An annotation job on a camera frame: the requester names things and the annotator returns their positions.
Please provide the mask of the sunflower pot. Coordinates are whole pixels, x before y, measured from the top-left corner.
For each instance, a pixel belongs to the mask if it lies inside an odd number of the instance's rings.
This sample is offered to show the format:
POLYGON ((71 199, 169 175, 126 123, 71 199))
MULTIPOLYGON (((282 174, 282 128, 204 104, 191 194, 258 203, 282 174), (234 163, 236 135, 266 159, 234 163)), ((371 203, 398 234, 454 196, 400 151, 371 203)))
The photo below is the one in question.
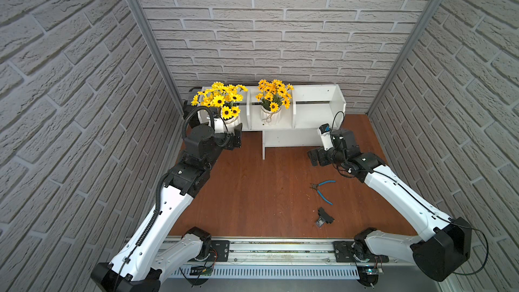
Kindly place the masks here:
POLYGON ((209 89, 198 91, 191 105, 216 108, 216 115, 224 119, 230 129, 241 123, 239 104, 248 91, 249 89, 244 85, 224 85, 222 82, 214 82, 209 89))
POLYGON ((259 81, 258 94, 255 98, 260 104, 263 125, 272 126, 279 122, 281 108, 289 109, 292 104, 293 92, 292 84, 285 84, 278 79, 259 81))

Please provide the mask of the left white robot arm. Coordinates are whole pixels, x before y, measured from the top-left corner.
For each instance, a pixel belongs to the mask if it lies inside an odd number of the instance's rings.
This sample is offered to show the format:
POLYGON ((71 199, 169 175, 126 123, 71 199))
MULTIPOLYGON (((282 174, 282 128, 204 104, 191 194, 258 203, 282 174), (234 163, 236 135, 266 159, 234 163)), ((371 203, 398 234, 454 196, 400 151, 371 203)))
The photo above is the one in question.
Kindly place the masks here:
POLYGON ((208 182, 220 154, 241 146, 243 124, 228 125, 214 112, 215 108, 198 106, 187 114, 181 128, 185 148, 178 163, 160 177, 153 208, 121 251, 110 262, 98 263, 91 273, 101 291, 159 291, 189 260, 208 259, 212 236, 197 227, 167 250, 159 249, 208 182))

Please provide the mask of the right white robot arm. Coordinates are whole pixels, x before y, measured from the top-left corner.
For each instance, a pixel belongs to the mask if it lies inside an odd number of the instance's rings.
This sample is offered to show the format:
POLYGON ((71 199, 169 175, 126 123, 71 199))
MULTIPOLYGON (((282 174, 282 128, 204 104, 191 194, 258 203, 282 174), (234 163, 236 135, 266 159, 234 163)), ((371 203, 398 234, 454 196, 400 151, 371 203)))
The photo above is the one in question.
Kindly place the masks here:
POLYGON ((322 147, 308 156, 313 166, 332 165, 346 178, 356 178, 388 201, 413 227, 415 236, 367 228, 354 237, 359 262, 384 255, 415 264, 428 278, 442 282, 470 258, 476 229, 463 218, 452 218, 422 198, 376 154, 363 153, 354 134, 328 124, 317 129, 322 147))

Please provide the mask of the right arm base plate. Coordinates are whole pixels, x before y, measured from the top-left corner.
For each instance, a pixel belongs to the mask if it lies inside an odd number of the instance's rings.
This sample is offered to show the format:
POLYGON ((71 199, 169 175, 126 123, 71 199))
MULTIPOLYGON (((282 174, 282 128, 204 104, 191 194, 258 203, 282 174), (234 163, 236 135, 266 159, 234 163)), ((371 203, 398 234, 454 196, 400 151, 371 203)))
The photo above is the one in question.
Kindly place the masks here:
POLYGON ((362 246, 357 247, 355 241, 334 241, 332 247, 337 263, 388 263, 388 256, 376 256, 362 246))

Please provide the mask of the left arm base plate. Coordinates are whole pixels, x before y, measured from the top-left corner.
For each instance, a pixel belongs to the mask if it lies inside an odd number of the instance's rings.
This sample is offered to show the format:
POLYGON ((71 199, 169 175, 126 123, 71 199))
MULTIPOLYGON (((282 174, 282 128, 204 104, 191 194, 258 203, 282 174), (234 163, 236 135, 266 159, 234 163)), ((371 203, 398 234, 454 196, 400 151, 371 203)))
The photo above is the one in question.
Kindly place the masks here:
POLYGON ((195 258, 198 262, 227 262, 230 251, 229 240, 211 240, 203 242, 199 255, 195 258))

